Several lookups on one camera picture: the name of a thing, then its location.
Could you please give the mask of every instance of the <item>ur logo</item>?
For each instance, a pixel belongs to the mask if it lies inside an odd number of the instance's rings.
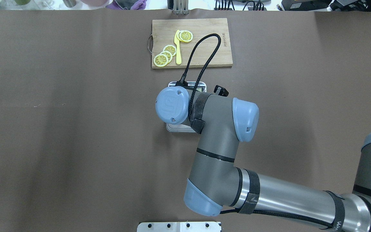
[[[170,113],[170,114],[175,114],[177,110],[177,103],[178,103],[178,98],[176,97],[166,97],[164,100],[164,104],[162,107],[162,110]]]

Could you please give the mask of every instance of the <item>black clip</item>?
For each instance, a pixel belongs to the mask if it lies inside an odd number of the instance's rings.
[[[216,85],[214,88],[214,93],[217,94],[218,96],[222,97],[227,97],[228,96],[228,91],[224,87],[221,87],[219,85]]]

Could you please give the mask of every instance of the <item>wooden cutting board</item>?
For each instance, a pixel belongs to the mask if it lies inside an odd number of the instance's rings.
[[[189,43],[180,42],[182,63],[176,64],[176,58],[164,67],[157,67],[153,60],[167,44],[174,44],[174,34],[177,30],[188,30],[193,33]],[[227,19],[165,19],[153,20],[153,49],[151,66],[153,69],[185,68],[195,44],[204,36],[217,33],[221,37],[221,46],[208,67],[225,67],[233,65],[231,56],[230,36]],[[197,47],[191,59],[190,68],[202,67],[218,43],[216,37],[204,40]]]

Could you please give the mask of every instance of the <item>white bracket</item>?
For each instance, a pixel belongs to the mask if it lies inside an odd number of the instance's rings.
[[[175,15],[188,15],[188,0],[174,0],[173,12]]]
[[[221,222],[140,223],[137,232],[221,232]]]

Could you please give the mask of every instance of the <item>metal plate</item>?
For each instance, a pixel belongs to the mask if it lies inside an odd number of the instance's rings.
[[[147,222],[140,223],[137,232],[221,232],[221,222]]]

